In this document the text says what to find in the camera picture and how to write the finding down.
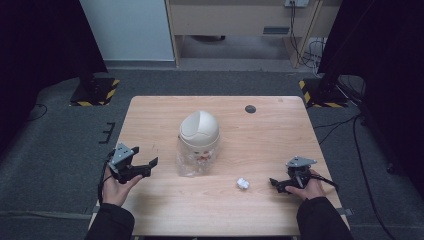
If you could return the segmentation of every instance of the black sleeve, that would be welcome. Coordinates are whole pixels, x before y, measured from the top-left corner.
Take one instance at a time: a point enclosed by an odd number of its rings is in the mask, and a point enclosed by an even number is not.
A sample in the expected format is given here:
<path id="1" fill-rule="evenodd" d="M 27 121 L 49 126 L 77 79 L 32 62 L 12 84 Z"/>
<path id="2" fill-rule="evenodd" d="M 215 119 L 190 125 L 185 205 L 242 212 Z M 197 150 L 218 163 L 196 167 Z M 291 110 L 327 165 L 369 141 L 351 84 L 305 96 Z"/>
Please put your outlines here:
<path id="1" fill-rule="evenodd" d="M 88 230 L 86 240 L 128 240 L 134 229 L 134 216 L 113 204 L 103 203 Z"/>
<path id="2" fill-rule="evenodd" d="M 302 240 L 353 240 L 343 219 L 326 197 L 306 199 L 297 212 L 297 223 Z"/>

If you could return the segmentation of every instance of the wall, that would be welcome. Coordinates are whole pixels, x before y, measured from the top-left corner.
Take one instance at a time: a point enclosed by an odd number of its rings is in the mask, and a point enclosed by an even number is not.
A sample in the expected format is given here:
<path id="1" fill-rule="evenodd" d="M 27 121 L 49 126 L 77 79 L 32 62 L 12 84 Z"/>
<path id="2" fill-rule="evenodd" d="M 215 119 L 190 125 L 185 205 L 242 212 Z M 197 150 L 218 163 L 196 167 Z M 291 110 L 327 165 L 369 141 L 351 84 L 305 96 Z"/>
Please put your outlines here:
<path id="1" fill-rule="evenodd" d="M 80 0 L 103 59 L 174 61 L 164 0 Z"/>

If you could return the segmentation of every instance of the black curtain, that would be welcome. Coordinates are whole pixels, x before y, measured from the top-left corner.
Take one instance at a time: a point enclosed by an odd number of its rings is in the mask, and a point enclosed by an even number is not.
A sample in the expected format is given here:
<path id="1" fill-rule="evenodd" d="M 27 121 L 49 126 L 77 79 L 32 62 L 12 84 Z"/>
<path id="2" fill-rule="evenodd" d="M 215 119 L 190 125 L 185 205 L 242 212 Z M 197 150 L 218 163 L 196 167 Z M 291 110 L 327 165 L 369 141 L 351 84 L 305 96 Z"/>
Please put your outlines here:
<path id="1" fill-rule="evenodd" d="M 344 0 L 319 68 L 365 80 L 361 110 L 369 127 L 388 159 L 408 174 L 422 196 L 423 13 L 422 0 Z"/>
<path id="2" fill-rule="evenodd" d="M 0 154 L 40 90 L 95 72 L 107 70 L 78 0 L 0 0 Z"/>

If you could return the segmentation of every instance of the gray carpet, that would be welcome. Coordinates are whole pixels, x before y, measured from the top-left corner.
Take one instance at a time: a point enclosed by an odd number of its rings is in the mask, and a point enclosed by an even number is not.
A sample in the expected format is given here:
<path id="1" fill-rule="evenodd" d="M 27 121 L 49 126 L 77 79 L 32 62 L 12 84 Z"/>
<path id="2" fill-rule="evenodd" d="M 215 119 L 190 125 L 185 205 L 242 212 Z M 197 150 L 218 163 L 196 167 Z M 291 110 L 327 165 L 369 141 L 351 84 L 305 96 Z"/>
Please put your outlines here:
<path id="1" fill-rule="evenodd" d="M 103 158 L 115 146 L 125 114 L 137 95 L 296 95 L 298 81 L 309 73 L 114 70 L 121 80 L 110 105 L 70 107 L 78 81 L 44 89 L 38 103 L 47 107 L 28 121 L 0 162 L 0 211 L 76 213 L 88 217 L 96 203 Z M 44 107 L 36 106 L 30 118 Z M 358 113 L 348 108 L 309 108 L 314 126 L 344 121 Z M 116 127 L 108 144 L 104 130 Z M 340 185 L 355 239 L 389 239 L 375 217 L 364 184 L 352 122 L 338 127 L 321 144 L 333 180 Z M 322 140 L 330 128 L 316 129 Z M 369 130 L 357 124 L 364 166 L 381 218 L 396 239 L 424 239 L 424 205 L 405 176 L 390 175 L 387 162 Z M 82 239 L 87 219 L 37 216 L 0 217 L 0 239 Z"/>

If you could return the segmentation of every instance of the white lid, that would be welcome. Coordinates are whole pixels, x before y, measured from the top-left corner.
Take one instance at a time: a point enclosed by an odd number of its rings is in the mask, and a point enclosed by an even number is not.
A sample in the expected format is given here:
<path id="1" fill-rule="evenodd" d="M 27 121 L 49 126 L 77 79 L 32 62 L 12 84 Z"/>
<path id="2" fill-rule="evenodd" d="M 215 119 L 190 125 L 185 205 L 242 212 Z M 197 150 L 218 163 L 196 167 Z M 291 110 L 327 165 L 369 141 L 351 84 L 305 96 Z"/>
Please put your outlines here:
<path id="1" fill-rule="evenodd" d="M 180 136 L 191 147 L 212 147 L 219 138 L 218 121 L 206 111 L 196 111 L 181 123 Z"/>

